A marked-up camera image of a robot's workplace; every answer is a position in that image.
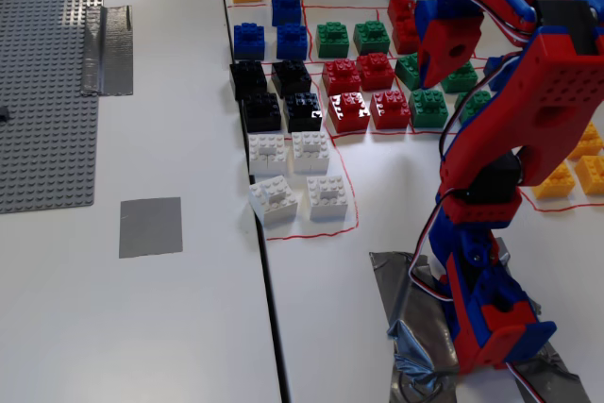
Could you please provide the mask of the red and blue gripper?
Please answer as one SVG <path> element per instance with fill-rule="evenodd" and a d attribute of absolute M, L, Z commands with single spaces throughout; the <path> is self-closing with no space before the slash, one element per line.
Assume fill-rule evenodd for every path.
<path fill-rule="evenodd" d="M 420 0 L 414 19 L 420 41 L 420 87 L 429 89 L 470 59 L 481 35 L 483 13 L 469 0 Z"/>

